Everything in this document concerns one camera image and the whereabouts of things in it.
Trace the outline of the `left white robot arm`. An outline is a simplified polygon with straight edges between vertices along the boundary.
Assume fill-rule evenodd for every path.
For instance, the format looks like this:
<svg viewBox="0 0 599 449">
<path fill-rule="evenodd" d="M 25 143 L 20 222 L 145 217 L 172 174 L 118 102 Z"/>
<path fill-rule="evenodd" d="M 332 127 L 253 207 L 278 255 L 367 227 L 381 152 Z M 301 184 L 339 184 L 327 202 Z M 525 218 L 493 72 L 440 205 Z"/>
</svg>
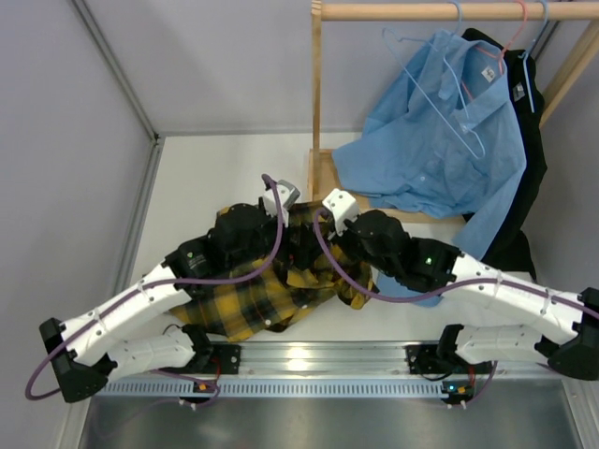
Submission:
<svg viewBox="0 0 599 449">
<path fill-rule="evenodd" d="M 286 209 L 236 204 L 204 235 L 182 243 L 121 294 L 39 332 L 68 403 L 143 371 L 200 373 L 210 335 L 237 342 L 282 332 L 331 296 L 312 230 L 315 203 Z"/>
</svg>

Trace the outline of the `yellow plaid flannel shirt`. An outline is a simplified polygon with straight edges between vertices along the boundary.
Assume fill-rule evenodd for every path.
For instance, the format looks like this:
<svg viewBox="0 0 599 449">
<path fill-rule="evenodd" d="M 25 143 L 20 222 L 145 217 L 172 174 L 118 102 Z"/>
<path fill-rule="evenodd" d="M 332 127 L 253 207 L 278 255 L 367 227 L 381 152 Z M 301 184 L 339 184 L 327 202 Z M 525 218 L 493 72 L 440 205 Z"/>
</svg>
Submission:
<svg viewBox="0 0 599 449">
<path fill-rule="evenodd" d="M 313 219 L 318 208 L 317 202 L 294 205 L 289 210 L 289 223 L 304 217 Z M 282 333 L 335 297 L 354 310 L 369 301 L 322 253 L 308 269 L 277 269 L 273 261 L 248 282 L 206 287 L 197 299 L 170 313 L 186 325 L 198 325 L 208 334 L 238 342 L 262 330 Z"/>
</svg>

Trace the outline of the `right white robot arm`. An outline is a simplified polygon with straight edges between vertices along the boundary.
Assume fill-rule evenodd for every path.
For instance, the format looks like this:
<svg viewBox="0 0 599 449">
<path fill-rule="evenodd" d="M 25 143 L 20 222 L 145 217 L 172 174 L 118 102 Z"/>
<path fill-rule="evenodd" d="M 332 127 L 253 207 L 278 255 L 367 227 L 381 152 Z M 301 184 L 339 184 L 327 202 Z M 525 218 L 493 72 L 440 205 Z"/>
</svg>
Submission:
<svg viewBox="0 0 599 449">
<path fill-rule="evenodd" d="M 512 320 L 510 326 L 446 326 L 435 349 L 442 369 L 526 361 L 569 378 L 597 380 L 597 289 L 559 292 L 523 281 L 440 240 L 412 237 L 380 210 L 335 212 L 332 222 L 332 243 L 411 293 L 383 294 L 384 301 L 455 299 Z"/>
</svg>

